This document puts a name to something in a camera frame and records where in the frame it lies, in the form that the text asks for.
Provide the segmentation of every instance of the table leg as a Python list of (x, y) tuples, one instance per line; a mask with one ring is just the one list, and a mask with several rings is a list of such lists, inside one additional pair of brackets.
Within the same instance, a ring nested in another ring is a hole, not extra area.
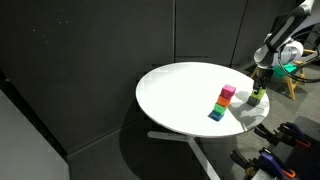
[(164, 133), (164, 132), (155, 132), (155, 131), (149, 131), (148, 136), (150, 138), (156, 138), (156, 139), (164, 139), (164, 140), (173, 140), (173, 141), (182, 141), (182, 142), (188, 142), (189, 146), (191, 147), (192, 151), (198, 158), (201, 166), (203, 167), (204, 171), (208, 174), (209, 178), (212, 180), (220, 180), (218, 174), (211, 166), (210, 162), (206, 158), (206, 156), (201, 151), (200, 147), (194, 140), (194, 137), (192, 136), (185, 136), (180, 134), (172, 134), (172, 133)]

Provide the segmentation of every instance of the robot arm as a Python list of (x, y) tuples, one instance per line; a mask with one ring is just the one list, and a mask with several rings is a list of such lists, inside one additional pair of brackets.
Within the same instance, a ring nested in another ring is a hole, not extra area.
[(282, 63), (292, 62), (302, 56), (302, 44), (293, 41), (291, 36), (318, 22), (320, 22), (320, 0), (306, 0), (294, 9), (272, 34), (267, 36), (263, 45), (254, 54), (255, 63), (259, 68), (253, 85), (254, 94), (259, 94), (261, 89), (266, 88), (273, 74), (272, 68), (278, 64), (280, 49), (282, 49)]

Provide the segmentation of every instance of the green block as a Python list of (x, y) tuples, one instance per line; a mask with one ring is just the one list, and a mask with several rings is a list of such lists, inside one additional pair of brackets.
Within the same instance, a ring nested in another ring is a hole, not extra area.
[(266, 93), (266, 91), (267, 91), (266, 89), (261, 89), (258, 94), (254, 94), (254, 92), (252, 91), (251, 97), (253, 97), (257, 100), (261, 100), (263, 95)]
[(222, 115), (226, 111), (226, 108), (220, 106), (219, 104), (215, 104), (214, 105), (214, 111)]

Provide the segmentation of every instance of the gray wall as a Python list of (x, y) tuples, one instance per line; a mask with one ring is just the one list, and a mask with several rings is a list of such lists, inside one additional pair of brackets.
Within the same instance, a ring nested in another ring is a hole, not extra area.
[(0, 90), (0, 179), (69, 180), (69, 167)]
[[(227, 66), (233, 52), (233, 64), (251, 61), (288, 2), (2, 1), (0, 69), (72, 153), (124, 126), (138, 78), (174, 54), (176, 62)], [(133, 114), (126, 124), (142, 116)]]

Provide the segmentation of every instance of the blue block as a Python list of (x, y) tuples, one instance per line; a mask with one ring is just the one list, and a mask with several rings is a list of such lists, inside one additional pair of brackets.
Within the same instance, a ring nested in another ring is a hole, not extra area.
[(220, 121), (223, 117), (223, 114), (219, 114), (218, 112), (212, 111), (209, 114), (209, 117), (215, 121)]

